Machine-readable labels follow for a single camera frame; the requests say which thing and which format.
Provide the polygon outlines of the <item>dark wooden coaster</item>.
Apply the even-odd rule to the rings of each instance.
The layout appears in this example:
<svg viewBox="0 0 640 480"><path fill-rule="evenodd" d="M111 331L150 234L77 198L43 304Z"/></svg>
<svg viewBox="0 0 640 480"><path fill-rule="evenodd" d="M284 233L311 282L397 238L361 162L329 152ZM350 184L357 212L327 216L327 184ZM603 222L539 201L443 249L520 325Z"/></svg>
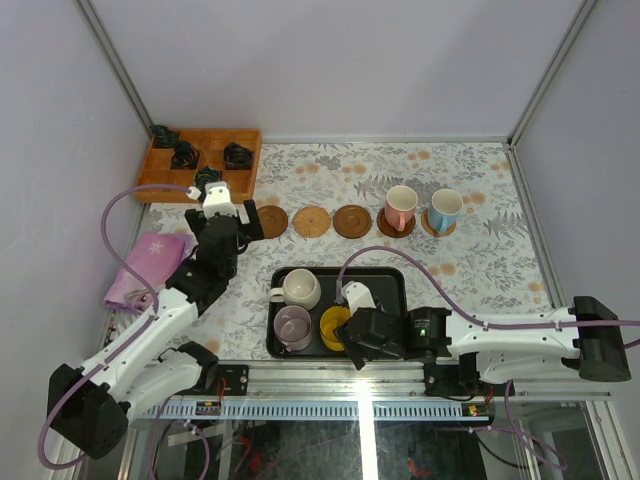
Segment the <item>dark wooden coaster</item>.
<svg viewBox="0 0 640 480"><path fill-rule="evenodd" d="M288 215L277 205L265 205L257 210L265 239L281 236L288 228Z"/></svg>
<svg viewBox="0 0 640 480"><path fill-rule="evenodd" d="M369 211L359 205L345 205L333 216L333 227L336 232L347 239L358 239L371 229L372 219Z"/></svg>
<svg viewBox="0 0 640 480"><path fill-rule="evenodd" d="M387 222L385 217L385 210L381 208L377 214L376 223L379 231L383 235L390 238L404 238L413 232L416 225L416 219L412 217L405 228L402 231L398 231Z"/></svg>

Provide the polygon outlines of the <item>yellow enamel mug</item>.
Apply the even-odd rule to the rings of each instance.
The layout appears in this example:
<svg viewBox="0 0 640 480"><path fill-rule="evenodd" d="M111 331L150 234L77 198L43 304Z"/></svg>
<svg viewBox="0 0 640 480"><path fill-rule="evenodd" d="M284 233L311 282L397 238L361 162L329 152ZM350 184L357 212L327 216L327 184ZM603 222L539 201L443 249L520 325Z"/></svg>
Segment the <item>yellow enamel mug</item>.
<svg viewBox="0 0 640 480"><path fill-rule="evenodd" d="M324 345L331 351L343 352L344 346L338 340L335 330L344 325L351 317L347 307L333 306L327 309L320 319L320 333Z"/></svg>

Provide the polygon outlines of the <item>woven rattan coaster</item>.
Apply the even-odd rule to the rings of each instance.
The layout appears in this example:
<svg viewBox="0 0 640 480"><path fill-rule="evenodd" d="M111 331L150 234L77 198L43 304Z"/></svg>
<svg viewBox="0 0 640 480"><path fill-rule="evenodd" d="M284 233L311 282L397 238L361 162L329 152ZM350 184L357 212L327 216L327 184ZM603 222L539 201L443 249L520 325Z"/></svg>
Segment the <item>woven rattan coaster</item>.
<svg viewBox="0 0 640 480"><path fill-rule="evenodd" d="M293 218L295 231L304 238L318 238L331 226L328 212L319 206L301 208Z"/></svg>
<svg viewBox="0 0 640 480"><path fill-rule="evenodd" d="M421 214L421 224L422 224L423 229L424 229L428 234L430 234L431 236L436 237L436 238L441 238L441 237L449 236L449 235L451 235L451 234L455 231L455 229L456 229L456 223L454 223L452 226L450 226L450 227L449 227L447 230L445 230L444 232L438 232L438 231L436 231L436 230L435 230L435 229L433 229L433 228L431 227L431 225L429 224L429 221L428 221L428 211L427 211L427 210L424 210L424 211L422 212L422 214Z"/></svg>

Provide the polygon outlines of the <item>pink mug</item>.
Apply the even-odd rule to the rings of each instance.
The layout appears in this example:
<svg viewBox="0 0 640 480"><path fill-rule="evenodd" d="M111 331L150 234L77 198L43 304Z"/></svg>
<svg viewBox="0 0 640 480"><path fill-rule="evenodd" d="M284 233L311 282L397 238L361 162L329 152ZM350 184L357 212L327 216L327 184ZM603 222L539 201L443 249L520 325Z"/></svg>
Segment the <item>pink mug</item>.
<svg viewBox="0 0 640 480"><path fill-rule="evenodd" d="M398 232L403 232L413 219L418 204L417 193L410 187L397 185L386 194L384 217Z"/></svg>

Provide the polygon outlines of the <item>light blue mug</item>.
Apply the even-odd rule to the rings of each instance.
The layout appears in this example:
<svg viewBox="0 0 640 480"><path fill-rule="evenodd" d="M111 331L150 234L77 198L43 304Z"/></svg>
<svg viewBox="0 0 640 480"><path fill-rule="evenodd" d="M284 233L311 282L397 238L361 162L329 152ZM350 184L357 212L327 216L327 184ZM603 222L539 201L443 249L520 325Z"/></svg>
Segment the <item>light blue mug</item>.
<svg viewBox="0 0 640 480"><path fill-rule="evenodd" d="M428 208L427 219L430 227L438 234L444 234L456 223L463 206L463 199L456 191L437 190L433 193Z"/></svg>

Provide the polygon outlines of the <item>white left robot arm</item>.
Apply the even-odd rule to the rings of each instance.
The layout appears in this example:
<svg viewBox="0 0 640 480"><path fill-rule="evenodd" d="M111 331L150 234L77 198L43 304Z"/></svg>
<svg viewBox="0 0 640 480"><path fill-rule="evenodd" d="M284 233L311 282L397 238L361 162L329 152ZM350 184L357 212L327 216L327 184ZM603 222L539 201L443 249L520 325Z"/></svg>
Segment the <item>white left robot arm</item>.
<svg viewBox="0 0 640 480"><path fill-rule="evenodd" d="M190 389L204 395L217 387L216 356L194 342L158 366L149 363L224 294L237 273L238 255L263 239L254 201L243 205L247 222L235 213L208 217L186 211L197 238L195 250L115 341L81 366L62 364L51 374L43 434L54 430L84 456L101 459L119 444L133 420L162 400Z"/></svg>

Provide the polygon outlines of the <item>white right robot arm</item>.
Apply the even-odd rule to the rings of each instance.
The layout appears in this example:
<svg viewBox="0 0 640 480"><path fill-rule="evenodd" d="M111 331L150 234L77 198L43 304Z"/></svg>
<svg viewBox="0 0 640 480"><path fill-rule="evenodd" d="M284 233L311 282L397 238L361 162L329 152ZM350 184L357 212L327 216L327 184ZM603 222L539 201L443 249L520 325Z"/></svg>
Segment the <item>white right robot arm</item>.
<svg viewBox="0 0 640 480"><path fill-rule="evenodd" d="M458 387L478 394L490 384L574 370L587 381L631 378L623 321L599 300L577 296L570 307L533 316L483 319L441 307L403 316L357 307L334 332L357 369L379 357L434 363L451 359Z"/></svg>

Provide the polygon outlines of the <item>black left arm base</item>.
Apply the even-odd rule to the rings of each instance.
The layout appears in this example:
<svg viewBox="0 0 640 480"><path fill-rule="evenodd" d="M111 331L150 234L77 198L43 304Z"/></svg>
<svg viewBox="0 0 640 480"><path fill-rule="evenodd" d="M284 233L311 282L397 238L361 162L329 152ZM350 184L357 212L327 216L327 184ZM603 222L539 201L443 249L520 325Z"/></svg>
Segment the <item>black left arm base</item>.
<svg viewBox="0 0 640 480"><path fill-rule="evenodd" d="M244 364L222 364L206 367L202 384L196 388L200 394L234 397L245 396L248 390L250 367Z"/></svg>

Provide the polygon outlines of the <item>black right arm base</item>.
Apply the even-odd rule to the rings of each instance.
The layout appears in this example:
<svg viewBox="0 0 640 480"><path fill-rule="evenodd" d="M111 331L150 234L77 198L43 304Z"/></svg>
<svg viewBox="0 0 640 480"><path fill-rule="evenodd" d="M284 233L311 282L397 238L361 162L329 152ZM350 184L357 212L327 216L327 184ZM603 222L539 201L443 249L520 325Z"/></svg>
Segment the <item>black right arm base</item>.
<svg viewBox="0 0 640 480"><path fill-rule="evenodd" d="M490 384L480 379L476 357L464 355L457 365L436 363L425 364L425 395L445 400L469 401L475 397L488 397L490 394L503 397L513 395L515 388L503 384Z"/></svg>

